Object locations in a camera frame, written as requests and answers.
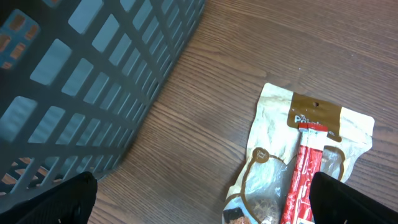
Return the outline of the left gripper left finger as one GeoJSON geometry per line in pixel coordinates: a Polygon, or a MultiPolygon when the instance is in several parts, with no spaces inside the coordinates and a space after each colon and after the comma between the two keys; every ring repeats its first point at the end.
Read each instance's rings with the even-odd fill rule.
{"type": "Polygon", "coordinates": [[[93,174],[82,172],[2,213],[1,223],[87,224],[97,191],[98,182],[93,174]]]}

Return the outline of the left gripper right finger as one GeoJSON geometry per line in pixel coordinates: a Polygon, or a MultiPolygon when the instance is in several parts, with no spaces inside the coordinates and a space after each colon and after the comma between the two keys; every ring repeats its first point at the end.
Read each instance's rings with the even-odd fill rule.
{"type": "Polygon", "coordinates": [[[309,199],[316,224],[397,224],[397,212],[324,172],[315,173],[309,199]]]}

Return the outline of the red snack bar packet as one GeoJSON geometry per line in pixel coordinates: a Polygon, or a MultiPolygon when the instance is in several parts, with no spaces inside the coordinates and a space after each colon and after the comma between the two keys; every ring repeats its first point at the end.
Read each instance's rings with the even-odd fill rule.
{"type": "Polygon", "coordinates": [[[310,187],[315,173],[320,170],[328,135],[328,128],[320,124],[300,123],[298,129],[301,140],[281,224],[312,222],[310,187]]]}

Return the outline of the beige snack bag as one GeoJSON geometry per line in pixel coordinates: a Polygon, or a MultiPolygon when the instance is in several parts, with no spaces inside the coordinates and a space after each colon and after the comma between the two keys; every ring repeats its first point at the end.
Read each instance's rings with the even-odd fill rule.
{"type": "Polygon", "coordinates": [[[246,163],[228,190],[223,223],[280,223],[299,151],[300,123],[328,128],[320,170],[341,182],[373,146],[373,117],[266,83],[246,163]]]}

